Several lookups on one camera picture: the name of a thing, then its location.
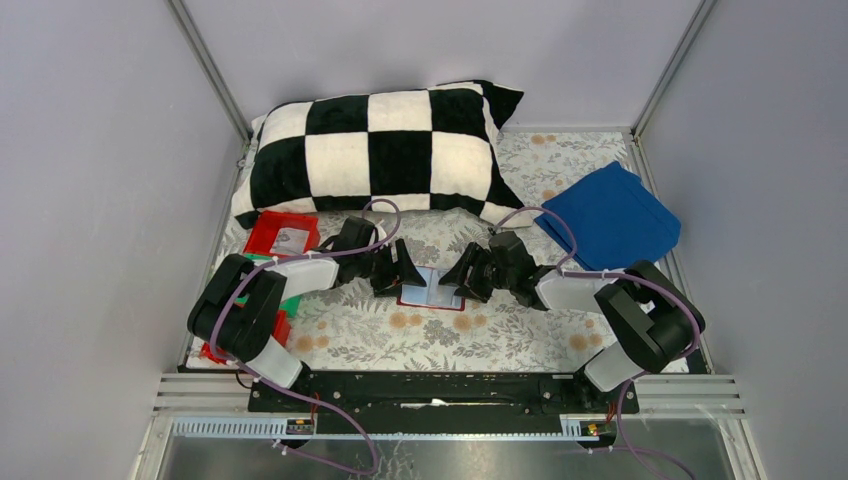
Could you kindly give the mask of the red leather card holder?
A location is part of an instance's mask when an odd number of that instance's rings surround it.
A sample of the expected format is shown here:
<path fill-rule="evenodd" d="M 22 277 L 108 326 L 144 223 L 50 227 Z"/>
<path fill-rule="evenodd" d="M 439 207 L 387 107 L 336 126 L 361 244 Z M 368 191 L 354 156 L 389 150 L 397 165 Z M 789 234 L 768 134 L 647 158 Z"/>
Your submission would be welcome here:
<path fill-rule="evenodd" d="M 425 280 L 425 285 L 404 285 L 397 300 L 398 305 L 449 311 L 465 309 L 465 299 L 455 294 L 457 288 L 439 283 L 447 273 L 446 269 L 417 266 L 416 270 Z"/>

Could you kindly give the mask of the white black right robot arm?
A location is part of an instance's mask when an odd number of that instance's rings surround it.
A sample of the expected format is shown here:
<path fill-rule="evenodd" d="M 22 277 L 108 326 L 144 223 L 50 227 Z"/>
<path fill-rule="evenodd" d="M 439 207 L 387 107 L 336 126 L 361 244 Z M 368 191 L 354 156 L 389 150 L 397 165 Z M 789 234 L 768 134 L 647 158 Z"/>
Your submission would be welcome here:
<path fill-rule="evenodd" d="M 698 346 L 705 327 L 699 310 L 650 261 L 616 270 L 564 270 L 536 263 L 513 232 L 492 236 L 487 247 L 469 244 L 440 282 L 478 302 L 506 290 L 527 308 L 603 315 L 615 341 L 576 375 L 597 392 L 662 372 Z"/>

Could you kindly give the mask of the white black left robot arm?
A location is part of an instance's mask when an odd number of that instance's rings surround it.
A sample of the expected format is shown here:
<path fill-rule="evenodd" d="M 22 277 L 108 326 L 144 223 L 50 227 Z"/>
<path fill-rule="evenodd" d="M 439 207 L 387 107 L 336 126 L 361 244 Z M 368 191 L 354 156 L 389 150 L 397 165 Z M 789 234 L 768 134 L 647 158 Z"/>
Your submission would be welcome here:
<path fill-rule="evenodd" d="M 403 240 L 349 217 L 337 234 L 301 255 L 264 262 L 226 256 L 195 302 L 187 329 L 259 379 L 288 389 L 307 367 L 275 336 L 281 304 L 357 278 L 368 280 L 377 297 L 398 297 L 405 286 L 427 284 Z"/>

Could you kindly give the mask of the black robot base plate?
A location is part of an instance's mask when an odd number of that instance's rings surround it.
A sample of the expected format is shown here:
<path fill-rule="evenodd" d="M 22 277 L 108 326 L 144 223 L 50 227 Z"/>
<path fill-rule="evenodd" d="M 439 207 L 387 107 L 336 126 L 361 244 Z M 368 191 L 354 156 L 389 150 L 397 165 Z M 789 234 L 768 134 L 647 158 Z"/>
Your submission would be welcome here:
<path fill-rule="evenodd" d="M 600 393 L 564 373 L 318 370 L 302 375 L 292 389 L 294 397 L 259 383 L 252 388 L 248 409 L 303 413 L 314 420 L 330 415 L 347 422 L 328 410 L 328 405 L 335 405 L 360 425 L 361 419 L 385 417 L 391 422 L 407 417 L 460 421 L 485 417 L 495 422 L 520 415 L 606 418 L 620 400 L 618 389 Z M 314 406 L 308 398 L 324 405 Z"/>

